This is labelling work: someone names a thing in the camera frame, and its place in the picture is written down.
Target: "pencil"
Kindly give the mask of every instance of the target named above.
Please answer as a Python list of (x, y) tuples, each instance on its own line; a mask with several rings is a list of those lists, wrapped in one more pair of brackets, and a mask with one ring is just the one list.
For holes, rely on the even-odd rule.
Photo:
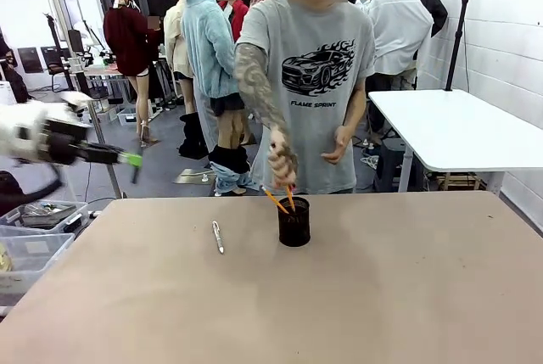
[(296, 207), (294, 207), (294, 200), (292, 200), (292, 190), (290, 189), (290, 186), (287, 186), (287, 195), (290, 206), (292, 207), (292, 211), (296, 212)]
[(281, 209), (281, 211), (282, 211), (283, 213), (288, 214), (287, 209), (285, 209), (285, 208), (283, 207), (283, 205), (282, 205), (281, 203), (279, 203), (275, 197), (273, 197), (273, 194), (271, 194), (271, 193), (270, 193), (268, 190), (266, 190), (266, 188), (264, 188), (264, 187), (262, 187), (262, 190), (264, 190), (264, 193), (266, 193), (266, 196), (268, 196), (268, 197), (271, 199), (271, 201), (273, 201), (273, 202), (276, 204), (276, 206), (279, 207), (279, 208)]

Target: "white pen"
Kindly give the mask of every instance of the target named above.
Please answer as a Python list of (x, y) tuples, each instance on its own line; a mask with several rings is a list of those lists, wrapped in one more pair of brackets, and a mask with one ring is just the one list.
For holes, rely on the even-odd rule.
[(219, 248), (219, 252), (221, 254), (224, 254), (224, 246), (222, 245), (221, 238), (221, 229), (219, 228), (219, 224), (217, 224), (217, 221), (213, 221), (213, 233), (215, 234), (215, 239), (217, 241), (217, 247)]

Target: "man's right hand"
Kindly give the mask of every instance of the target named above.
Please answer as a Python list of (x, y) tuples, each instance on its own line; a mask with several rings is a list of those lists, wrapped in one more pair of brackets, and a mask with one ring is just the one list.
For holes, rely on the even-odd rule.
[(271, 129), (268, 163), (273, 172), (276, 188), (295, 184), (298, 160), (288, 144), (287, 137), (277, 127)]

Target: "pencil holder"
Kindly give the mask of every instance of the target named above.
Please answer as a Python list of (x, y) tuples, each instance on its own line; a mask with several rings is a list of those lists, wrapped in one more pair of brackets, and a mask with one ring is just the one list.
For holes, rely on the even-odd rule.
[(296, 211), (292, 210), (288, 198), (279, 201), (287, 209), (285, 214), (277, 207), (279, 214), (279, 241), (288, 247), (301, 247), (311, 239), (309, 229), (309, 202), (301, 197), (294, 197)]

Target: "red jacket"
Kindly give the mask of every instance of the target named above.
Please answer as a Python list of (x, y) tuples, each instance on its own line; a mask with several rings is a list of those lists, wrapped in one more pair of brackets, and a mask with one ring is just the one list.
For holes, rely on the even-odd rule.
[[(224, 10), (224, 8), (227, 6), (228, 1), (220, 1), (219, 6), (221, 6), (221, 9)], [(230, 15), (229, 21), (230, 25), (232, 25), (232, 35), (234, 36), (234, 41), (237, 42), (239, 37), (241, 36), (241, 29), (244, 27), (244, 18), (245, 15), (249, 12), (249, 8), (242, 0), (236, 0), (232, 4), (232, 15)]]
[(132, 8), (110, 9), (104, 17), (104, 35), (125, 76), (137, 76), (158, 54), (158, 32), (148, 29), (145, 16)]

